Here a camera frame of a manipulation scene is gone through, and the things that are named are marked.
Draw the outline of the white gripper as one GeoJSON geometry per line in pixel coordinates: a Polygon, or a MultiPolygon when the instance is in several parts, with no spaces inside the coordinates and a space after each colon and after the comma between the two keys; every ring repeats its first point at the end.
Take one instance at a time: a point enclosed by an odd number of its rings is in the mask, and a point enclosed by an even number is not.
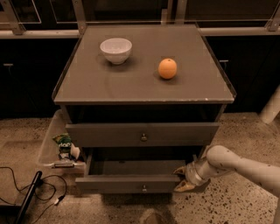
{"type": "Polygon", "coordinates": [[[199,171],[202,168],[202,164],[199,161],[192,161],[187,166],[180,166],[173,173],[177,175],[185,175],[178,185],[175,186],[174,191],[177,193],[183,193],[193,190],[196,186],[202,186],[208,178],[203,178],[199,171]]]}

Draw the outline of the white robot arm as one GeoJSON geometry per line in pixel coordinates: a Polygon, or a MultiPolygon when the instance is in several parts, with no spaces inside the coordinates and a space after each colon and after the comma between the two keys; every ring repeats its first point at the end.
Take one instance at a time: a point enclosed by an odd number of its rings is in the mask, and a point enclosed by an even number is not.
{"type": "Polygon", "coordinates": [[[222,145],[207,149],[206,155],[173,173],[182,177],[174,191],[182,193],[204,185],[210,178],[235,172],[278,197],[273,224],[280,224],[280,168],[241,157],[222,145]]]}

